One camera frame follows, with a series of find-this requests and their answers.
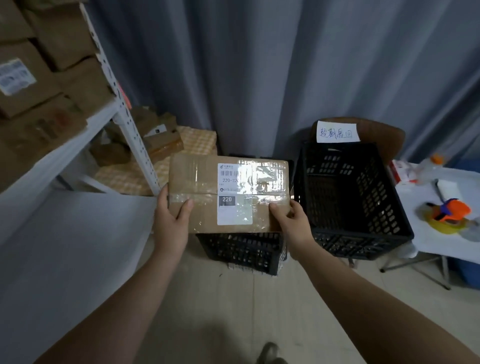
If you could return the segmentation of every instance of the plaid fabric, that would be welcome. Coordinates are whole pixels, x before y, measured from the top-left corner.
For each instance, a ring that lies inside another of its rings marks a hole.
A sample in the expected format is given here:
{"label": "plaid fabric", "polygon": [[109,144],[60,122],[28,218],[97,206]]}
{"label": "plaid fabric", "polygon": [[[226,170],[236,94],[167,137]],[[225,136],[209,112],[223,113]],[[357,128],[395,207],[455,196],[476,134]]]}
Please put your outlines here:
{"label": "plaid fabric", "polygon": [[[184,147],[181,153],[216,155],[216,132],[193,129],[188,126],[179,126],[178,131]],[[170,157],[154,165],[160,186],[168,182],[169,167]],[[148,187],[144,174],[136,161],[116,166],[102,167],[94,178],[121,194],[139,196],[152,195],[152,190]]]}

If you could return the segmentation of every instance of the handwritten sign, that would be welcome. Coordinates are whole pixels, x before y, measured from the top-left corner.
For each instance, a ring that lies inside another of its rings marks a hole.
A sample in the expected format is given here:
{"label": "handwritten sign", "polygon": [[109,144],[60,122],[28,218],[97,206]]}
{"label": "handwritten sign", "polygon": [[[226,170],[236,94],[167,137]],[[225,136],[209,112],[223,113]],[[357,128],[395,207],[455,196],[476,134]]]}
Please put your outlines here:
{"label": "handwritten sign", "polygon": [[359,142],[356,124],[342,122],[317,122],[317,143]]}

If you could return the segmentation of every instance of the person's left hand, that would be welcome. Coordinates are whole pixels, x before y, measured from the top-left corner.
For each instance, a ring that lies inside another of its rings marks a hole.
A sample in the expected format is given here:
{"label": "person's left hand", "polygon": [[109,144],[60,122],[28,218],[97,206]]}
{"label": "person's left hand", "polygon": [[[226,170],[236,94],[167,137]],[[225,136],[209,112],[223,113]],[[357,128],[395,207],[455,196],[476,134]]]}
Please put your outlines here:
{"label": "person's left hand", "polygon": [[185,201],[178,217],[175,217],[168,210],[167,195],[166,184],[158,195],[155,210],[155,251],[180,259],[188,241],[188,219],[193,209],[193,201],[191,199]]}

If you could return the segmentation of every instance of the light wooden floor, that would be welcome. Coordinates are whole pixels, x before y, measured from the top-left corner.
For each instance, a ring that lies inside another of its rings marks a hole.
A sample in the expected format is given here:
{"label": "light wooden floor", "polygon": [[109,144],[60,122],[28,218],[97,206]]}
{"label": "light wooden floor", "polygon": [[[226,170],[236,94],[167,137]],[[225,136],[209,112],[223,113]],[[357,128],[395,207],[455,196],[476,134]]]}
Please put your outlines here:
{"label": "light wooden floor", "polygon": [[[140,264],[152,249],[149,240]],[[411,267],[382,274],[384,261],[361,261],[356,271],[480,354],[480,291],[454,274],[451,291]],[[435,263],[420,269],[441,277]],[[364,363],[297,262],[276,278],[230,270],[207,260],[192,237],[136,363],[250,364],[267,341],[290,364]]]}

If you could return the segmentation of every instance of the orange bottle cap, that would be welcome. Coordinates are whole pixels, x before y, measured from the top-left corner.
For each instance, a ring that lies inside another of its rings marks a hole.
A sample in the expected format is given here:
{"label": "orange bottle cap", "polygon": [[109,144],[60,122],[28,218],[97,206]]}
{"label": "orange bottle cap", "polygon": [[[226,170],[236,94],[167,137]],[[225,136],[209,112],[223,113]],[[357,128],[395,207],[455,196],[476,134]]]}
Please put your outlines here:
{"label": "orange bottle cap", "polygon": [[440,154],[434,154],[430,157],[430,160],[435,164],[443,164],[444,158]]}

